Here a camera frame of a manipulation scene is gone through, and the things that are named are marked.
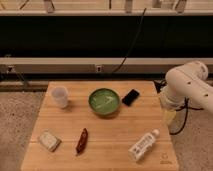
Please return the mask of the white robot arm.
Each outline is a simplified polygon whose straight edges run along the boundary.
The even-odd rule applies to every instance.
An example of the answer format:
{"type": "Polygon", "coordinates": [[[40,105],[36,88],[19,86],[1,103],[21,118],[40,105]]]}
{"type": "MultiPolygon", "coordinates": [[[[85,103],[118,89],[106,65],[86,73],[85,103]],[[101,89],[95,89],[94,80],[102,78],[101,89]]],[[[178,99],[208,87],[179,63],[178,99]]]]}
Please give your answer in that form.
{"type": "Polygon", "coordinates": [[[213,87],[206,83],[208,68],[200,61],[192,61],[170,69],[165,80],[167,85],[161,89],[159,99],[163,108],[163,120],[170,125],[175,110],[186,98],[213,114],[213,87]]]}

